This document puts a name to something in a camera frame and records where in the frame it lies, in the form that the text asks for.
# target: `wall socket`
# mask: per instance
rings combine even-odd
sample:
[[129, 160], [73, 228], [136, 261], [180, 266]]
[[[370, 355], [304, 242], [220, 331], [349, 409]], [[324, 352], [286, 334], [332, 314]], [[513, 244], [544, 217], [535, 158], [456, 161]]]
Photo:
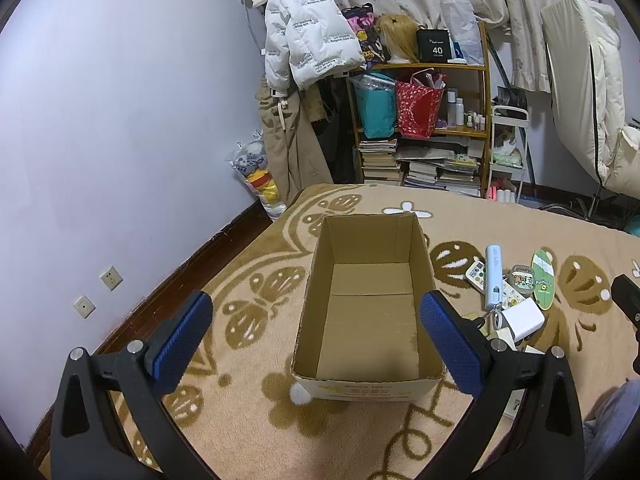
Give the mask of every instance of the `wall socket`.
[[74, 303], [74, 307], [85, 319], [95, 310], [95, 305], [86, 296], [80, 296]]
[[100, 279], [109, 287], [109, 290], [113, 290], [122, 283], [122, 276], [118, 274], [118, 271], [113, 266], [105, 270], [100, 275]]

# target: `wall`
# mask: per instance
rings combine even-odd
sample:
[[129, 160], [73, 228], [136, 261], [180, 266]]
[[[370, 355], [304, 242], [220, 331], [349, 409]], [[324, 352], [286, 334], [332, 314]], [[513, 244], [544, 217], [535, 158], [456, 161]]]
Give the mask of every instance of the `wall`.
[[[627, 121], [631, 120], [631, 117], [640, 120], [640, 41], [615, 1], [604, 0], [604, 2], [614, 6], [620, 24], [626, 118]], [[504, 69], [511, 76], [513, 71], [511, 36], [494, 30], [491, 32], [491, 37]], [[491, 81], [492, 95], [495, 96], [497, 87], [504, 84], [493, 58], [491, 58]], [[554, 125], [551, 95], [544, 92], [528, 92], [527, 98], [532, 121], [529, 147], [536, 183], [591, 196], [598, 185], [560, 142]]]
[[224, 158], [259, 126], [261, 65], [240, 0], [23, 0], [0, 34], [0, 413], [21, 444], [68, 352], [252, 203]]

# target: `open cardboard box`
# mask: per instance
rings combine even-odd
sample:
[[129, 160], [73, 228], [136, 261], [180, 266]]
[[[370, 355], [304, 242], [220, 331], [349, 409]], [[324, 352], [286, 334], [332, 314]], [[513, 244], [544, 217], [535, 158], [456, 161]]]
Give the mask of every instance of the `open cardboard box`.
[[444, 376], [420, 322], [435, 288], [412, 213], [324, 219], [291, 365], [313, 397], [416, 400]]

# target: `white charger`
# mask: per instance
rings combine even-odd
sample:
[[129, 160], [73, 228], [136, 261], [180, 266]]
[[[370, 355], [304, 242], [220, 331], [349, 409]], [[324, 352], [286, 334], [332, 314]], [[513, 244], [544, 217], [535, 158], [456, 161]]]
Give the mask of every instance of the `white charger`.
[[533, 298], [527, 298], [496, 315], [496, 328], [504, 328], [507, 326], [511, 330], [513, 340], [515, 342], [522, 341], [524, 338], [533, 334], [536, 330], [542, 328], [545, 323], [545, 316], [533, 301]]

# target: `blue gripper pad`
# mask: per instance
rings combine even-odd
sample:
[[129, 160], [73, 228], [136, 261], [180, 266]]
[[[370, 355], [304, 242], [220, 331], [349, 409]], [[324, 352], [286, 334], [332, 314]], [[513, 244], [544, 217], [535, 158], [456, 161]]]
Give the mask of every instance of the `blue gripper pad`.
[[178, 387], [212, 320], [211, 298], [195, 290], [173, 318], [158, 326], [145, 355], [145, 368], [153, 379], [156, 396], [170, 394]]
[[446, 308], [431, 292], [422, 298], [420, 320], [460, 391], [477, 398], [484, 387], [480, 358]]

